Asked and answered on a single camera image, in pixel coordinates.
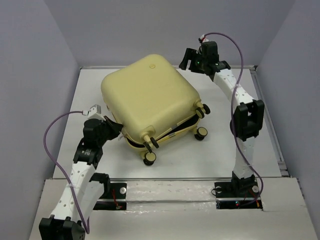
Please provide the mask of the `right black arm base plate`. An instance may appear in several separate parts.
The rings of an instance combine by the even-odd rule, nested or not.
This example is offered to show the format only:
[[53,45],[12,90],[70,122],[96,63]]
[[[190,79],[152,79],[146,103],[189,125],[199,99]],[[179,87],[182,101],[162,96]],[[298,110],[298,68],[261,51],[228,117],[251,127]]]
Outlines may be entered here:
[[263,204],[260,197],[258,184],[245,186],[244,189],[235,191],[229,181],[218,181],[214,183],[211,194],[216,198],[218,210],[262,210]]

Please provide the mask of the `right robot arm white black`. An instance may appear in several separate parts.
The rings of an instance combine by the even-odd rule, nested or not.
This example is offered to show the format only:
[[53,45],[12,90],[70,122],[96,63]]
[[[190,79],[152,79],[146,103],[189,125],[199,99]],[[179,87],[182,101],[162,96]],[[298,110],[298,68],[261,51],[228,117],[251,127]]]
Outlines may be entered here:
[[230,65],[221,61],[218,45],[202,41],[198,49],[187,48],[178,66],[181,70],[209,76],[230,101],[230,131],[234,137],[236,153],[231,180],[215,183],[212,193],[217,198],[259,197],[261,178],[252,166],[254,145],[263,127],[265,104],[254,99],[240,85]]

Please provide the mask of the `yellow hard-shell suitcase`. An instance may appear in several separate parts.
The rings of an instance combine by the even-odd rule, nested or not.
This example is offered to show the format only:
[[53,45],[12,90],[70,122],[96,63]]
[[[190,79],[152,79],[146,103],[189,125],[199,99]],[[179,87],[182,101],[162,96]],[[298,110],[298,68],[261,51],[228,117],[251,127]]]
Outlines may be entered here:
[[159,54],[112,72],[100,85],[103,101],[122,125],[122,134],[146,166],[157,159],[155,149],[188,132],[202,141],[208,135],[201,119],[210,114],[198,91]]

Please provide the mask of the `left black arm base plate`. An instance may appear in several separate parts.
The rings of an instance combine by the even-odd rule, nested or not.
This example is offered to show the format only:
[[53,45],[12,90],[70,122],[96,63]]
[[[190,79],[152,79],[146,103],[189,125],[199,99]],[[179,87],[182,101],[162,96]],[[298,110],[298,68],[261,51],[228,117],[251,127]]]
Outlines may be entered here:
[[94,206],[95,211],[125,211],[127,209],[127,183],[111,182],[110,190],[104,193]]

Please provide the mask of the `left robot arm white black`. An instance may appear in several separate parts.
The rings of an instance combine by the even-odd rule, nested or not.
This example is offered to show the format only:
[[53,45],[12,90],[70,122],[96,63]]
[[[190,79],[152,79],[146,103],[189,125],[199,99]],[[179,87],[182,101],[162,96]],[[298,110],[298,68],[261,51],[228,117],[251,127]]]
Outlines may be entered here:
[[90,215],[99,198],[110,194],[110,177],[98,173],[103,146],[116,139],[123,125],[107,116],[87,119],[77,145],[70,173],[56,162],[66,178],[62,195],[49,217],[41,219],[38,229],[43,240],[83,240],[90,233]]

